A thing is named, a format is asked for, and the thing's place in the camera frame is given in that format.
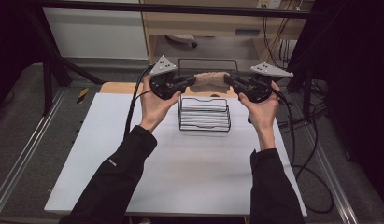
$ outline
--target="white tabletop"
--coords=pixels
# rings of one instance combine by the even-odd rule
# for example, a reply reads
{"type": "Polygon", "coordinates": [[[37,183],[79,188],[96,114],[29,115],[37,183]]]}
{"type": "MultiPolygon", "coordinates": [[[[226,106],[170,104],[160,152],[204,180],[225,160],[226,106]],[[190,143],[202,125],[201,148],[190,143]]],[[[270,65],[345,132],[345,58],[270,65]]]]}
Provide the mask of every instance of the white tabletop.
{"type": "MultiPolygon", "coordinates": [[[[97,93],[78,138],[55,184],[45,210],[67,214],[96,169],[121,143],[130,94],[97,93]]],[[[127,214],[146,216],[247,217],[252,175],[249,156],[259,149],[257,134],[247,123],[248,110],[227,99],[232,127],[228,133],[180,131],[178,107],[168,111],[153,135],[158,141],[145,163],[127,214]]],[[[137,102],[132,127],[141,120],[137,102]]],[[[306,209],[294,179],[277,123],[276,146],[284,170],[306,209]]]]}

